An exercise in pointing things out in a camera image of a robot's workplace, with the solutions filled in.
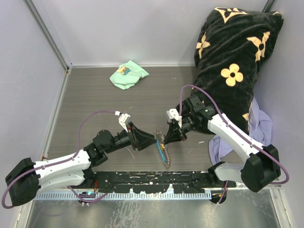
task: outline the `green cloth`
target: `green cloth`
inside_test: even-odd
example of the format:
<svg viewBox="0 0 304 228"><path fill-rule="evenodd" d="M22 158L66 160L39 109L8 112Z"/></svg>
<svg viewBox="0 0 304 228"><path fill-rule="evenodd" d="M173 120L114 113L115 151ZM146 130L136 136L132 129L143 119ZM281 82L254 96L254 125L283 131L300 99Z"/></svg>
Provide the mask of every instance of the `green cloth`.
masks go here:
<svg viewBox="0 0 304 228"><path fill-rule="evenodd" d="M121 89L128 89L138 83L139 79L148 76L149 73L131 60L121 64L110 77L114 86Z"/></svg>

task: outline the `gray wall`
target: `gray wall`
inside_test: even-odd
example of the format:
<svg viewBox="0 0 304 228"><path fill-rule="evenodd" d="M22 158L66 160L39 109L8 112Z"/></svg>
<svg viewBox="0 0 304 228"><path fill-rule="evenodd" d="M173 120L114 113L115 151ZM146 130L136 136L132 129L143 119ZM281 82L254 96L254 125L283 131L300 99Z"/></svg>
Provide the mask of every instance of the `gray wall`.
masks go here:
<svg viewBox="0 0 304 228"><path fill-rule="evenodd" d="M41 154L64 70L22 0L0 1L0 21L2 196L11 169ZM12 227L18 210L0 206L0 227Z"/></svg>
<svg viewBox="0 0 304 228"><path fill-rule="evenodd" d="M34 0L45 6L74 66L194 64L201 26L215 7L260 11L266 0Z"/></svg>
<svg viewBox="0 0 304 228"><path fill-rule="evenodd" d="M284 194L297 227L304 224L304 1L278 0L284 26L256 86L261 109L274 121L272 143L290 173Z"/></svg>

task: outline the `lavender fabric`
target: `lavender fabric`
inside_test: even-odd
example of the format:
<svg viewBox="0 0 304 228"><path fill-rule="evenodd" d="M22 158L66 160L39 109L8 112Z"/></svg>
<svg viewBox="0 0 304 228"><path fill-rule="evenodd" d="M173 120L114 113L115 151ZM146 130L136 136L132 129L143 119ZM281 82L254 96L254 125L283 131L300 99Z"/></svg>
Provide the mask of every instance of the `lavender fabric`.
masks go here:
<svg viewBox="0 0 304 228"><path fill-rule="evenodd" d="M254 140L268 146L271 143L273 122L271 118L259 109L257 101L253 98L249 109L249 136ZM209 142L209 154L213 165L220 162L220 158L229 154L233 149L218 135Z"/></svg>

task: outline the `blanket with flower pattern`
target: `blanket with flower pattern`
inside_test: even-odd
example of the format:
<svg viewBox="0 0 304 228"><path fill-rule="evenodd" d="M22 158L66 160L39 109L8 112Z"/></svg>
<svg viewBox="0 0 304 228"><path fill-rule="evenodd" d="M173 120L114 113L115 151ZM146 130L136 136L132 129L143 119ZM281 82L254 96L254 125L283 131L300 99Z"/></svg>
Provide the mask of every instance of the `blanket with flower pattern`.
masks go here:
<svg viewBox="0 0 304 228"><path fill-rule="evenodd" d="M199 34L194 85L209 93L227 117L247 134L257 73L271 56L282 25L279 12L215 8ZM192 94L198 95L206 106L211 104L200 91L193 89Z"/></svg>

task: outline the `wooden floor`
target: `wooden floor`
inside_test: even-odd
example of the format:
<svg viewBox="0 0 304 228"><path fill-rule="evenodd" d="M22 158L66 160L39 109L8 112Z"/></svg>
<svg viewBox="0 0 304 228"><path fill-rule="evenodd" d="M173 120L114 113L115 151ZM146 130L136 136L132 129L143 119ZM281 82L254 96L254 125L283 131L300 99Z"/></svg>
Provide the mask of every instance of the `wooden floor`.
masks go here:
<svg viewBox="0 0 304 228"><path fill-rule="evenodd" d="M116 68L73 68L67 84L48 159L74 153L77 150L77 134L80 123L96 110L117 110L131 115L131 121L139 129L154 133L167 133L165 113L179 102L180 89L191 84L195 74L193 67L145 67L150 75L135 86L121 90L109 80ZM190 95L185 90L184 98ZM98 131L107 129L116 134L122 130L118 117L113 114L92 116L81 131L81 147L88 145ZM212 135L190 132L188 140L168 145L172 166L169 170L207 171L212 166L208 142ZM137 152L129 147L108 154L109 160L95 167L95 171L164 171L166 170L156 145ZM236 153L224 161L241 162Z"/></svg>

